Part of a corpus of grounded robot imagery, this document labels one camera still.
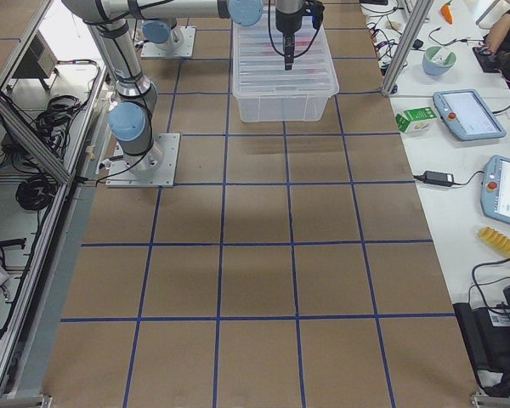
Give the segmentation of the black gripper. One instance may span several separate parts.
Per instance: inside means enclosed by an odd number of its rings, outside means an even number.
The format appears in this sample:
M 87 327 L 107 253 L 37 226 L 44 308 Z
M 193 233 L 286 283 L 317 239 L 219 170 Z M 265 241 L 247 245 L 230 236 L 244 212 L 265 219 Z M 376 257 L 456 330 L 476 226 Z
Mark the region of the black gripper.
M 294 34 L 302 26 L 302 0 L 276 0 L 275 26 L 283 35 L 284 69 L 290 71 L 294 63 Z

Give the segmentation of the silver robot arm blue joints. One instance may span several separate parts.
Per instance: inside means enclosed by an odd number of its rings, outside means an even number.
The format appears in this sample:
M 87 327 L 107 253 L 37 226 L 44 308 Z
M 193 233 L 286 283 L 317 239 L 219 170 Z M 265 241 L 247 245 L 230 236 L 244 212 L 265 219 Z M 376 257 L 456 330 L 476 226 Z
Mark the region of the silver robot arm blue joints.
M 261 1 L 65 1 L 64 5 L 91 30 L 105 65 L 114 75 L 118 105 L 109 128 L 126 156 L 140 163 L 154 144 L 155 84 L 144 74 L 136 54 L 129 19 L 220 18 L 253 26 L 263 13 Z

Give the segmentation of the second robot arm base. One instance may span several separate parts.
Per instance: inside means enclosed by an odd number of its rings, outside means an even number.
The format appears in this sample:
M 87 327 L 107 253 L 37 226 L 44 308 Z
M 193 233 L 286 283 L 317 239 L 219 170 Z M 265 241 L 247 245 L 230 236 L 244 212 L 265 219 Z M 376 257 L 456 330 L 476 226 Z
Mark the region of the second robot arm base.
M 175 18 L 145 20 L 142 33 L 147 42 L 162 49 L 176 49 L 184 44 L 184 34 Z

